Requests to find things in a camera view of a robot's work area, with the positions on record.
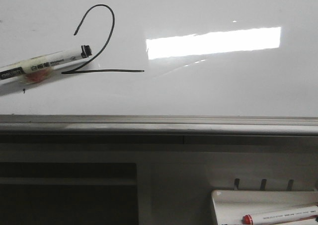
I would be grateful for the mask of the red capped whiteboard marker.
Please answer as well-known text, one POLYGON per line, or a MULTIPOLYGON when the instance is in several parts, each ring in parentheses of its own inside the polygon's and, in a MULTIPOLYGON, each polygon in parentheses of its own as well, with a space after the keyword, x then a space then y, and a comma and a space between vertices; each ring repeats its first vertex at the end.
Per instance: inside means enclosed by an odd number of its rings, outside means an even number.
POLYGON ((257 214, 247 214, 242 218, 244 225, 268 225, 311 219, 318 216, 318 207, 307 206, 257 214))

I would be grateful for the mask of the white plastic marker tray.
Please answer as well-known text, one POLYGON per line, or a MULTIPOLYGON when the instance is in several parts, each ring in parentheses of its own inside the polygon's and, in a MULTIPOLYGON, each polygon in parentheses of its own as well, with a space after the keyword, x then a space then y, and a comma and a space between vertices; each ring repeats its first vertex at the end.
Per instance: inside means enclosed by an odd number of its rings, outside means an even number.
POLYGON ((312 206, 318 203, 317 191, 215 190, 211 193, 214 225, 240 225, 247 214, 312 206))

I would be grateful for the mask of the white whiteboard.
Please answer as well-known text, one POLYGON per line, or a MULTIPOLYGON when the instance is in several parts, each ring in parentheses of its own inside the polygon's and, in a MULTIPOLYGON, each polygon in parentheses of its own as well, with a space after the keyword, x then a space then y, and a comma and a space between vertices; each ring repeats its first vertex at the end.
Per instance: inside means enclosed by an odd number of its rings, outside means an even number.
POLYGON ((318 0, 0 0, 2 66, 84 44, 0 83, 2 133, 318 132, 318 0))

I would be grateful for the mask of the white black whiteboard marker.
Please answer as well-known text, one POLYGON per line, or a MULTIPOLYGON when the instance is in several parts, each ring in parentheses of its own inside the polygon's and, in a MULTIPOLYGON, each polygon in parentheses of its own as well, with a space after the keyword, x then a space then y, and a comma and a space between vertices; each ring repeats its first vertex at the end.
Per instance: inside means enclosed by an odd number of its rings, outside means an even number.
POLYGON ((89 45, 82 45, 79 48, 64 50, 22 60, 17 63, 2 67, 0 69, 0 79, 5 80, 21 75, 28 75, 50 67, 59 66, 69 62, 88 58, 92 55, 89 45))

